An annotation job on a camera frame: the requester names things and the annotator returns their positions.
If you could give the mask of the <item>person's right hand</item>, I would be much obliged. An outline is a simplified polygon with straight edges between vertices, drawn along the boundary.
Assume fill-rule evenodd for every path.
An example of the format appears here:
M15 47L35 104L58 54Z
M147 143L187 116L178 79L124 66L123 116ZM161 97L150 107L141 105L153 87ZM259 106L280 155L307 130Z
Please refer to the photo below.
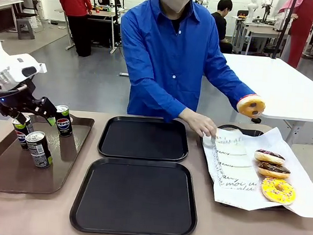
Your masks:
M178 115L178 118L185 121L200 137L203 137L204 135L207 137L215 137L217 127L209 117L194 112L189 108L185 108Z

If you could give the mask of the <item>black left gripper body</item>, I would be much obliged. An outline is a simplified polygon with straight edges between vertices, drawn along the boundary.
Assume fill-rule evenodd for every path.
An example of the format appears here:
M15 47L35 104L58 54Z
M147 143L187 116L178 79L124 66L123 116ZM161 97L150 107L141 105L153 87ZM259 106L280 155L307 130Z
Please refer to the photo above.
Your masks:
M12 111L31 113L41 116L41 99L33 97L35 84L31 79L26 79L9 91L0 91L0 114L10 117Z

